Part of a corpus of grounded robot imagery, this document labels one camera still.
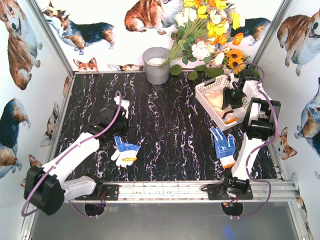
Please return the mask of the cream rubber glove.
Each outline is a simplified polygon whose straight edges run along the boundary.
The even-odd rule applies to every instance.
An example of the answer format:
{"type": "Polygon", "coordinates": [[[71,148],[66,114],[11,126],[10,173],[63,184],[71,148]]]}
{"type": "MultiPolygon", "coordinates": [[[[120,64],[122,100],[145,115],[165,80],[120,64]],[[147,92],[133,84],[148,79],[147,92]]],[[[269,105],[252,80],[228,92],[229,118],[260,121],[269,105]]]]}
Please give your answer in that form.
{"type": "Polygon", "coordinates": [[[220,90],[209,90],[204,93],[204,97],[221,119],[224,119],[227,116],[234,116],[234,111],[231,107],[228,106],[224,110],[221,109],[223,94],[220,90]]]}

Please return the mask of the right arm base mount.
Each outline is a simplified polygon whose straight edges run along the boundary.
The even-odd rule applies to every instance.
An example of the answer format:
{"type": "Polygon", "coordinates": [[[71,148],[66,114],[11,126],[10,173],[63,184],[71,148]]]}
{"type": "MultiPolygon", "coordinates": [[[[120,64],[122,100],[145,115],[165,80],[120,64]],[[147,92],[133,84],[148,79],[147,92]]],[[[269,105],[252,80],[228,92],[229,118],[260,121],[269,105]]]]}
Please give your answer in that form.
{"type": "Polygon", "coordinates": [[[220,184],[207,184],[200,188],[202,192],[206,192],[209,200],[252,200],[254,198],[251,188],[246,193],[241,190],[226,187],[223,183],[220,184]]]}

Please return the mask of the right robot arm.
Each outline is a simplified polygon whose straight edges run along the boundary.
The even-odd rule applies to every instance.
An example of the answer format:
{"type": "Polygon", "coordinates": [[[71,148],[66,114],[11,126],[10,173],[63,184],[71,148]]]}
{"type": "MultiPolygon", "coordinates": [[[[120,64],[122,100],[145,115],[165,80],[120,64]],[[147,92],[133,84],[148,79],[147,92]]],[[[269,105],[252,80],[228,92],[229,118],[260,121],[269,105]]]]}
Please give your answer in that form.
{"type": "Polygon", "coordinates": [[[222,109],[226,107],[242,111],[243,142],[231,174],[239,181],[247,181],[259,149],[278,131],[281,103],[267,95],[261,78],[254,76],[252,69],[244,69],[238,77],[231,76],[230,85],[223,89],[222,109]]]}

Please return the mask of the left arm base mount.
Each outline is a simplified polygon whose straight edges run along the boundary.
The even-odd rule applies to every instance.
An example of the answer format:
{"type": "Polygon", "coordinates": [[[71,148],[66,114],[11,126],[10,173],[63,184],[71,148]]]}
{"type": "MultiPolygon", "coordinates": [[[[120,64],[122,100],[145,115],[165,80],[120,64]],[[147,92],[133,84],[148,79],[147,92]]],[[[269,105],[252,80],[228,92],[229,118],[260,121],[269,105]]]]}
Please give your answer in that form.
{"type": "Polygon", "coordinates": [[[117,201],[119,196],[118,184],[100,184],[95,187],[93,193],[76,197],[77,201],[117,201]]]}

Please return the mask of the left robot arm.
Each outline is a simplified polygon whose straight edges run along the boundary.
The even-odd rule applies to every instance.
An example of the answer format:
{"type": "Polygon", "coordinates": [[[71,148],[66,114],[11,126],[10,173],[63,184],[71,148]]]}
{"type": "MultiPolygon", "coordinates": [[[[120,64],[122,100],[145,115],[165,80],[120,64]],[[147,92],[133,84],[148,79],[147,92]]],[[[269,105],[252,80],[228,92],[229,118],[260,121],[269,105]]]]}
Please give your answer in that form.
{"type": "Polygon", "coordinates": [[[122,141],[134,137],[135,129],[128,124],[130,102],[112,103],[94,122],[90,123],[78,139],[53,160],[41,167],[32,166],[25,179],[23,197],[48,216],[56,213],[63,203],[82,196],[98,198],[103,184],[90,176],[67,180],[70,173],[102,145],[115,141],[116,150],[110,159],[118,167],[131,166],[140,150],[139,145],[122,141]]]}

